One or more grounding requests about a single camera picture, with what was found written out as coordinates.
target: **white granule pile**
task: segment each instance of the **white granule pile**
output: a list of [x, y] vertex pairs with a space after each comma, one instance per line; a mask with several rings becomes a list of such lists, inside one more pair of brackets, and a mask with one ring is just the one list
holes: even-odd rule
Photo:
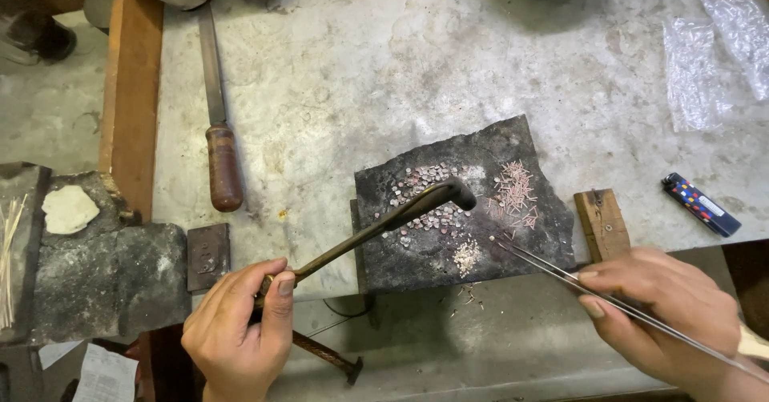
[[475, 266], [475, 262], [481, 258], [481, 250], [475, 240], [465, 241], [454, 253], [454, 262], [459, 267], [459, 275], [465, 277]]

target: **hand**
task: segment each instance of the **hand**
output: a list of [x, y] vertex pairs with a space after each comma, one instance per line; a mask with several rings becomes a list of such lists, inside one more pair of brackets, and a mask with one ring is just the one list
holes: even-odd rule
[[[258, 402], [280, 374], [292, 346], [294, 274], [286, 259], [227, 273], [187, 318], [183, 346], [207, 383], [207, 402]], [[248, 326], [265, 274], [277, 274], [260, 324]]]
[[[579, 279], [599, 292], [637, 299], [672, 328], [728, 358], [750, 364], [737, 353], [741, 338], [737, 302], [694, 266], [659, 250], [635, 247], [624, 257], [587, 266]], [[601, 338], [647, 375], [680, 387], [700, 401], [767, 400], [769, 386], [745, 372], [629, 319], [598, 297], [583, 295], [579, 301]], [[751, 389], [756, 393], [743, 393]]]

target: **workbench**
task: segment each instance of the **workbench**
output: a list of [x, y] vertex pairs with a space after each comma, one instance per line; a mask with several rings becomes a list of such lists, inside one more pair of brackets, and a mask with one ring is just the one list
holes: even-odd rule
[[[166, 7], [152, 220], [229, 222], [234, 269], [278, 256], [300, 267], [351, 235], [355, 171], [521, 114], [556, 194], [574, 210], [573, 193], [612, 187], [633, 245], [769, 237], [767, 107], [745, 98], [720, 132], [673, 132], [662, 21], [705, 17], [699, 0], [211, 6], [246, 203], [229, 214], [211, 206], [197, 14]], [[661, 190], [671, 172], [742, 229], [720, 238], [688, 215]], [[587, 260], [579, 223], [573, 239]], [[299, 284], [296, 298], [357, 292], [349, 253]]]

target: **left hand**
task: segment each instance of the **left hand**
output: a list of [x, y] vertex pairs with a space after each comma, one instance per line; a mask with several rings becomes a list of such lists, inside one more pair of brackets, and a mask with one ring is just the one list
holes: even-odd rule
[[[261, 402], [292, 346], [294, 273], [286, 259], [226, 274], [187, 318], [181, 345], [206, 377], [206, 402]], [[262, 322], [248, 326], [265, 274], [277, 274]]]

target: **paper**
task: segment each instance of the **paper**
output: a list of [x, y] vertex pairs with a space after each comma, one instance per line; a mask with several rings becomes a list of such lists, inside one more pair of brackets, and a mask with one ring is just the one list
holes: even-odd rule
[[45, 345], [38, 350], [38, 356], [40, 357], [40, 364], [43, 366], [43, 370], [48, 369], [56, 360], [64, 357], [69, 351], [80, 345], [82, 340], [75, 340], [72, 342], [62, 342], [60, 344]]
[[89, 344], [72, 402], [133, 402], [136, 360]]

